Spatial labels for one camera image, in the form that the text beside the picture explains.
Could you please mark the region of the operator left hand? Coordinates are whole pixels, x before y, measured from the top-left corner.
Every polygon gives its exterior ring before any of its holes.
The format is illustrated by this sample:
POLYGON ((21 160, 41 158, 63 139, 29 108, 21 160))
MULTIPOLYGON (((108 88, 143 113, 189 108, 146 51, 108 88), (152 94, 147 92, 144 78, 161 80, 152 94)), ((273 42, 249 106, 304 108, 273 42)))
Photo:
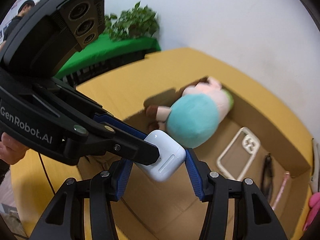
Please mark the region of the operator left hand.
POLYGON ((24 158, 29 148, 7 133, 2 133, 1 136, 1 159, 9 165, 14 165, 24 158))

